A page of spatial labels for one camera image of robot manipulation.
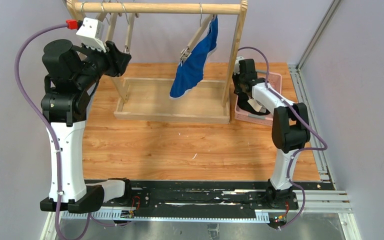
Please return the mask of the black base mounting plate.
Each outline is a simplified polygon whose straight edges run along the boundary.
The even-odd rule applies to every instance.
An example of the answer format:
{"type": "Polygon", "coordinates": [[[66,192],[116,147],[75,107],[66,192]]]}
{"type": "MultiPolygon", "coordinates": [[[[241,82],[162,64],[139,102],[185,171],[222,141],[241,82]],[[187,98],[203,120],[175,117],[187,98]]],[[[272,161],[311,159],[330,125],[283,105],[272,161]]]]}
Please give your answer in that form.
{"type": "Polygon", "coordinates": [[[266,181],[134,180],[129,199],[111,199],[97,220],[284,223],[300,208],[297,187],[266,193],[266,181]]]}

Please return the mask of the blue underwear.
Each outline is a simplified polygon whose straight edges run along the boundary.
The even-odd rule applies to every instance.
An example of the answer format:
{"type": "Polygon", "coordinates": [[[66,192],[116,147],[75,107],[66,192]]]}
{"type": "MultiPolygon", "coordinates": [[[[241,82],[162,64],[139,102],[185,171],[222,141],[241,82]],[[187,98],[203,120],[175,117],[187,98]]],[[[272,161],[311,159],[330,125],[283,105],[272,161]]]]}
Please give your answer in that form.
{"type": "Polygon", "coordinates": [[[203,80],[207,58],[216,50],[219,33],[218,16],[210,19],[206,36],[193,48],[186,60],[178,64],[169,97],[178,99],[203,80]]]}

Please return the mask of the aluminium frame rail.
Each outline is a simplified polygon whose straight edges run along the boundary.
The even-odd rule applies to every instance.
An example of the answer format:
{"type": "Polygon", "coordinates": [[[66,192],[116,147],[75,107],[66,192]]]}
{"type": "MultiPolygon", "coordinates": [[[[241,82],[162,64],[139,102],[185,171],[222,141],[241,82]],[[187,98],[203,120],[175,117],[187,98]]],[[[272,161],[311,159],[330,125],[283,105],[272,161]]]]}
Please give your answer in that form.
{"type": "MultiPolygon", "coordinates": [[[[304,69],[307,67],[310,58],[323,38],[323,34],[326,32],[326,29],[342,3],[342,0],[332,0],[330,2],[329,7],[303,51],[299,61],[296,64],[288,65],[296,96],[299,101],[307,104],[310,126],[319,134],[321,133],[320,124],[315,114],[314,101],[310,97],[309,84],[306,80],[304,69]]],[[[329,157],[323,151],[315,151],[313,155],[315,157],[317,171],[320,175],[320,180],[318,182],[328,184],[333,187],[333,190],[317,189],[308,191],[306,194],[308,197],[317,198],[315,200],[307,200],[308,204],[303,212],[304,216],[311,214],[316,214],[321,217],[336,215],[339,220],[338,231],[343,234],[344,238],[346,240],[360,240],[361,235],[357,227],[347,192],[338,189],[329,157]]]]}

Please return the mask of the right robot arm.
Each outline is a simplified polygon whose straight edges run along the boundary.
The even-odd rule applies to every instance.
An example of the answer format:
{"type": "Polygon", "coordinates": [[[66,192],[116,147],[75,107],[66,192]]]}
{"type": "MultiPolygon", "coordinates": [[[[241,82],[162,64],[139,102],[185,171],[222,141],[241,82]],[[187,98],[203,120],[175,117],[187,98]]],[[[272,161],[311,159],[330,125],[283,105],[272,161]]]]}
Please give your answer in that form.
{"type": "Polygon", "coordinates": [[[305,127],[308,109],[304,103],[294,103],[276,91],[265,78],[258,77],[253,59],[242,56],[235,60],[232,75],[235,90],[255,100],[272,114],[271,138],[275,145],[274,172],[262,200],[275,205],[293,198],[291,179],[299,150],[310,141],[310,131],[305,127]]]}

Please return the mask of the grey underwear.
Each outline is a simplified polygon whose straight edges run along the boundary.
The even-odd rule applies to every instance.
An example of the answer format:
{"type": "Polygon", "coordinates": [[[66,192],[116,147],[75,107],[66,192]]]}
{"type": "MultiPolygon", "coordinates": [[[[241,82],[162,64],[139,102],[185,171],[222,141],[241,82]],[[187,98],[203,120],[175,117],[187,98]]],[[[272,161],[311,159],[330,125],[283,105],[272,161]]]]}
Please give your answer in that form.
{"type": "Polygon", "coordinates": [[[249,98],[247,100],[247,103],[252,107],[252,109],[257,112],[257,113],[260,113],[260,114],[269,114],[270,112],[267,110],[267,108],[265,106],[263,106],[261,103],[259,103],[257,100],[253,99],[253,98],[249,98]]]}

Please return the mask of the wooden clothes rack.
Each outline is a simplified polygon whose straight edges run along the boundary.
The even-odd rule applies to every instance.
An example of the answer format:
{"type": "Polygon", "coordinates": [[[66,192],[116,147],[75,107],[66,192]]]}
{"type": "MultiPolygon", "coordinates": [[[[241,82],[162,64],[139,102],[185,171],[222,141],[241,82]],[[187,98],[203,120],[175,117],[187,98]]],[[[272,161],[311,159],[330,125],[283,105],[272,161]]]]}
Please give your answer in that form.
{"type": "MultiPolygon", "coordinates": [[[[86,13],[102,12],[102,2],[66,1],[68,12],[76,20],[83,20],[86,13]]],[[[108,13],[122,13],[120,2],[103,3],[108,13]]],[[[139,14],[200,14],[198,3],[124,3],[125,11],[139,14]]],[[[228,124],[230,122],[229,89],[235,60],[239,50],[248,2],[239,4],[205,3],[203,14],[235,15],[237,17],[228,69],[225,80],[202,79],[184,96],[169,96],[175,78],[112,77],[118,93],[114,117],[119,120],[156,122],[186,122],[228,124]]]]}

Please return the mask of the wooden hanger with blue underwear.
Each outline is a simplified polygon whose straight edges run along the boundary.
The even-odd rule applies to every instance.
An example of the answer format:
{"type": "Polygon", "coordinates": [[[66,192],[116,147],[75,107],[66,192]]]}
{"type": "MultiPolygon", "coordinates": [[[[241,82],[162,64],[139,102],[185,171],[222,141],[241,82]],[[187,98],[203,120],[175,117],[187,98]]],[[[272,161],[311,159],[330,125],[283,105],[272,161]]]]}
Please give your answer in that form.
{"type": "Polygon", "coordinates": [[[202,35],[204,34],[204,31],[209,27],[210,23],[217,16],[216,14],[209,14],[203,20],[203,7],[201,2],[199,3],[199,8],[200,8],[199,28],[197,29],[197,31],[195,32],[195,34],[193,35],[189,43],[186,45],[186,47],[181,51],[180,58],[179,58],[180,66],[189,58],[192,50],[196,47],[202,35]]]}

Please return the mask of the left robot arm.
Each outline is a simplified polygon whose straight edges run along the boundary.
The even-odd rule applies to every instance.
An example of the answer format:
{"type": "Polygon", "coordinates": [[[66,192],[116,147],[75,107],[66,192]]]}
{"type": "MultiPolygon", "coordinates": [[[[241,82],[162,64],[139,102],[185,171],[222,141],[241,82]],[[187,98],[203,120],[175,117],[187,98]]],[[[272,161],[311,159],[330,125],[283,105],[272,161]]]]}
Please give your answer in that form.
{"type": "Polygon", "coordinates": [[[47,75],[41,116],[55,154],[51,158],[50,191],[40,202],[42,211],[92,213],[107,201],[128,202],[132,197],[127,178],[86,184],[83,175],[83,136],[92,99],[88,91],[102,76],[124,74],[130,60],[131,55],[119,51],[112,41],[107,41],[102,50],[85,44],[76,46],[67,39],[54,40],[44,47],[42,62],[47,75]]]}

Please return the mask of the pink plastic basket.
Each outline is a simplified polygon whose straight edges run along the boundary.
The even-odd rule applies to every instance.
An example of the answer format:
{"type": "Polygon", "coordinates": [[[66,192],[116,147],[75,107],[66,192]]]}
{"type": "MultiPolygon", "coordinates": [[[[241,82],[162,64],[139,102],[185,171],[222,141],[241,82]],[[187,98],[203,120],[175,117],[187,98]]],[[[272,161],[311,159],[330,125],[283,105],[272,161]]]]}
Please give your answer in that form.
{"type": "MultiPolygon", "coordinates": [[[[270,72],[268,77],[270,85],[279,93],[282,93],[282,75],[276,72],[270,72]]],[[[273,125],[273,115],[255,115],[239,107],[239,96],[236,95],[234,108],[234,118],[238,121],[264,125],[271,127],[273,125]]]]}

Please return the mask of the black underwear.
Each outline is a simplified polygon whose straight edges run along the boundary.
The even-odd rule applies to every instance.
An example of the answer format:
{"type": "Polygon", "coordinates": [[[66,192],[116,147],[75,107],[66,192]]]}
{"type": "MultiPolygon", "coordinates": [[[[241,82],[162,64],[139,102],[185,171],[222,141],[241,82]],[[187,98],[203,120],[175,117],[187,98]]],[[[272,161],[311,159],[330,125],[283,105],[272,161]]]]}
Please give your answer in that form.
{"type": "Polygon", "coordinates": [[[242,109],[242,110],[244,110],[244,111],[247,111],[247,112],[249,112],[249,113],[251,113],[251,114],[253,114],[253,115],[257,115],[257,116],[266,116],[266,115],[269,115],[269,114],[270,114],[270,112],[269,112],[269,114],[263,114],[263,113],[255,112],[255,111],[252,109],[252,107],[248,104],[248,102],[247,102],[248,99],[249,99],[248,96],[242,96],[242,95],[237,96],[237,106],[238,106],[240,109],[242,109]]]}

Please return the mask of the wooden hanger with grey underwear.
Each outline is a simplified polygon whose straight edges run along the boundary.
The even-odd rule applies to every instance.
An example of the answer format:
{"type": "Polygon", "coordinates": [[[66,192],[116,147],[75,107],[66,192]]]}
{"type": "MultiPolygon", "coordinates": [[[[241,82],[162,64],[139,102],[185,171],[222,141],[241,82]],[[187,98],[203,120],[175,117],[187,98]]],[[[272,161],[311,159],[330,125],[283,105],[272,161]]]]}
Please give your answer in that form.
{"type": "Polygon", "coordinates": [[[125,44],[124,44],[124,53],[130,54],[131,53],[131,42],[132,42],[132,36],[133,36],[133,29],[134,29],[134,23],[135,19],[139,18],[139,13],[127,13],[126,8],[123,2],[120,2],[123,12],[119,13],[119,16],[125,16],[126,22],[127,22],[127,31],[126,31],[126,38],[125,38],[125,44]]]}

